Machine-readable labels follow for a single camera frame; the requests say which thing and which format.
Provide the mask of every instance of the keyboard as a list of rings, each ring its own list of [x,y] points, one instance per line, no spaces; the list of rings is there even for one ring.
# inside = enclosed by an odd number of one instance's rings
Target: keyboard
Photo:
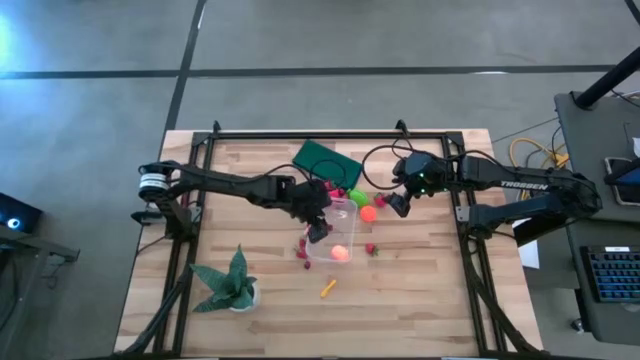
[[[597,302],[640,303],[640,246],[584,246],[581,252]]]

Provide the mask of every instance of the wooden table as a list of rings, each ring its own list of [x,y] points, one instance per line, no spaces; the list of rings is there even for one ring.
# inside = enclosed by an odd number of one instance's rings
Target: wooden table
[[[492,152],[484,129],[461,130],[467,150]],[[170,131],[161,158],[186,163],[192,131]],[[291,162],[302,140],[216,141],[212,169],[255,175]],[[319,141],[361,161],[388,140]],[[415,148],[441,155],[436,140],[412,140]],[[380,151],[367,160],[374,182],[390,184],[396,157]],[[302,180],[293,169],[280,173]],[[358,188],[370,198],[378,191],[362,177]],[[477,193],[478,203],[505,202],[500,189]],[[358,222],[353,260],[346,265],[314,263],[310,270],[293,247],[303,224],[279,210],[265,210],[246,200],[208,194],[197,263],[226,272],[239,243],[258,278],[262,301],[252,313],[228,310],[190,313],[183,356],[470,356],[477,354],[450,195],[413,200],[405,219],[390,208],[378,211],[373,224]],[[158,238],[163,226],[143,231],[140,246]],[[364,244],[380,247],[378,257]],[[158,309],[166,275],[170,240],[146,249],[136,260],[116,350],[126,348]],[[540,335],[515,242],[494,236],[487,242],[498,301],[514,325],[534,346]],[[329,278],[330,295],[320,298]],[[197,278],[191,308],[209,295]],[[165,346],[171,345],[177,306],[169,321]],[[485,327],[490,329],[486,309]]]

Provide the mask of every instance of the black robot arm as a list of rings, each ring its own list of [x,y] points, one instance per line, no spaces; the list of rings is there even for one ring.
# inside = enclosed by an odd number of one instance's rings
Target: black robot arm
[[[391,194],[387,202],[401,217],[411,209],[411,198],[437,192],[479,191],[503,187],[542,192],[540,196],[502,206],[458,207],[456,216],[467,233],[488,239],[503,223],[530,218],[516,228],[521,243],[564,226],[571,218],[596,213],[602,205],[595,185],[584,176],[565,169],[531,169],[503,166],[493,159],[459,155],[448,159],[415,151],[398,161],[394,182],[405,187],[403,195]]]
[[[180,171],[180,178],[173,182],[171,174],[175,170]],[[310,225],[309,241],[312,243],[328,234],[322,209],[331,204],[331,199],[321,180],[296,184],[293,176],[244,177],[180,165],[174,161],[143,165],[140,172],[138,195],[156,204],[167,220],[166,232],[174,236],[189,235],[192,231],[190,210],[180,206],[176,198],[193,190],[243,197],[265,209],[283,210],[292,218]]]

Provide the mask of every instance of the potted plant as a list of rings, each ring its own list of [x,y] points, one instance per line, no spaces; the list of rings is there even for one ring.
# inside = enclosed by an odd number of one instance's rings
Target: potted plant
[[[216,269],[203,265],[190,265],[198,278],[213,291],[213,295],[198,304],[193,311],[209,312],[229,309],[234,312],[253,310],[260,302],[260,290],[256,286],[256,278],[247,276],[247,260],[238,245],[229,273],[224,274]]]

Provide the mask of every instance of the clear plastic container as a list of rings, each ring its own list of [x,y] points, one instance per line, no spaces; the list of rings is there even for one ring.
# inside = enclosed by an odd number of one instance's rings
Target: clear plastic container
[[[332,198],[331,205],[323,209],[327,224],[333,226],[333,230],[324,239],[312,244],[307,241],[307,255],[313,261],[325,261],[335,263],[347,263],[351,261],[353,251],[353,231],[358,217],[358,205],[353,200]],[[347,257],[336,259],[332,256],[334,247],[343,247],[347,250]]]

